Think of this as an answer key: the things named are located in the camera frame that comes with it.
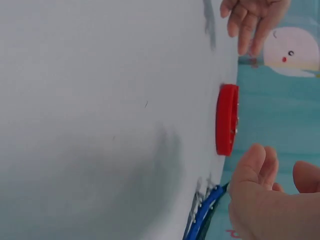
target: white surface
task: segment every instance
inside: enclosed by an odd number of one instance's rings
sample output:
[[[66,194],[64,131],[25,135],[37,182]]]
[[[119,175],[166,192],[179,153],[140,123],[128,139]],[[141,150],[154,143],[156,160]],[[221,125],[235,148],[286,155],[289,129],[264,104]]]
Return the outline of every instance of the white surface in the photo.
[[[202,1],[1,2],[0,239],[182,238],[224,161],[237,54],[219,4],[213,53]]]

